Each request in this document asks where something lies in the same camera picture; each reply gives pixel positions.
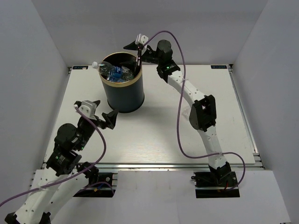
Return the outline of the clear bottle blue label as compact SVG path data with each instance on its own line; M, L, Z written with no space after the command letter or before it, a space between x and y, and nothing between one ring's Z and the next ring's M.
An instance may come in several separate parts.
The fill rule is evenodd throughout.
M134 74L130 69L124 66L114 66L109 62L93 62L92 68L96 69L98 73L109 82L124 83L134 79Z

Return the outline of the clear bottle white cap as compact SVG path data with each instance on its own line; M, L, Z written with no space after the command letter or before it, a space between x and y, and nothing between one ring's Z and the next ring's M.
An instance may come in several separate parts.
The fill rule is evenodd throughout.
M190 114L191 114L191 108L186 106L183 108L183 111L181 112L182 116L186 119L189 120Z

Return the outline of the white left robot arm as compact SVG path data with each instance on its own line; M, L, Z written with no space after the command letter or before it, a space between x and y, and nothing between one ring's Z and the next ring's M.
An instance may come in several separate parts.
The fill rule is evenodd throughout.
M80 190L101 183L99 170L94 163L80 163L78 154L87 145L94 132L101 138L101 130L114 129L118 110L102 113L102 119L95 112L100 101L76 101L74 109L80 115L78 124L65 123L58 128L54 138L54 149L46 162L38 186L23 195L25 203L15 212L7 214L7 224L49 224L57 212Z

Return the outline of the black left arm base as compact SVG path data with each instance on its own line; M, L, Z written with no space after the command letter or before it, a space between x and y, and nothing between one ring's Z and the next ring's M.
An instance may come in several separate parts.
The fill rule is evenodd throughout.
M112 198L116 192L117 178L117 173L99 172L98 182L84 187L74 197Z

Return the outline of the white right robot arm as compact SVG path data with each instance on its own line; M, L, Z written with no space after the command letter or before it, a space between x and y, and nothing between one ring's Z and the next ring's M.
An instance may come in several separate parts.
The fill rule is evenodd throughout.
M216 103L213 95L205 95L184 78L179 66L172 59L171 43L161 40L153 50L145 41L133 41L124 46L126 50L137 51L135 63L130 67L140 68L143 62L156 64L161 79L182 94L191 108L189 122L202 138L208 156L211 181L222 186L228 180L231 167L222 153L216 133Z

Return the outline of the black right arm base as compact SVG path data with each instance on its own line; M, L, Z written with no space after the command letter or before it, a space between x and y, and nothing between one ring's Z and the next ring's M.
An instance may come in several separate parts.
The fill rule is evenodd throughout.
M235 172L231 172L224 177L220 183L217 183L209 172L195 172L191 176L191 180L195 183L196 198L239 198L240 192L238 187L233 188L237 184Z

